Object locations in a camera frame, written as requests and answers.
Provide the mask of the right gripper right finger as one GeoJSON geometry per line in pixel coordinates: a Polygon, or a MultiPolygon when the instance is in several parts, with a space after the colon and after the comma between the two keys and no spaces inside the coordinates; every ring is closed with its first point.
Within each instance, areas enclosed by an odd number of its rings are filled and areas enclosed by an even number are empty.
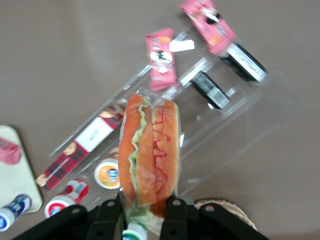
{"type": "Polygon", "coordinates": [[[187,196],[172,196],[166,203],[167,210],[159,239],[195,240],[199,213],[194,201],[187,196]]]}

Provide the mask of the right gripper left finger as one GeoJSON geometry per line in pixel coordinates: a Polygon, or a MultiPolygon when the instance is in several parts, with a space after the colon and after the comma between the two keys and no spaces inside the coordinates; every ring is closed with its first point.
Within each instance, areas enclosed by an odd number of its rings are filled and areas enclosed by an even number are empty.
{"type": "Polygon", "coordinates": [[[121,240],[124,215],[120,193],[91,210],[88,220],[87,240],[121,240]]]}

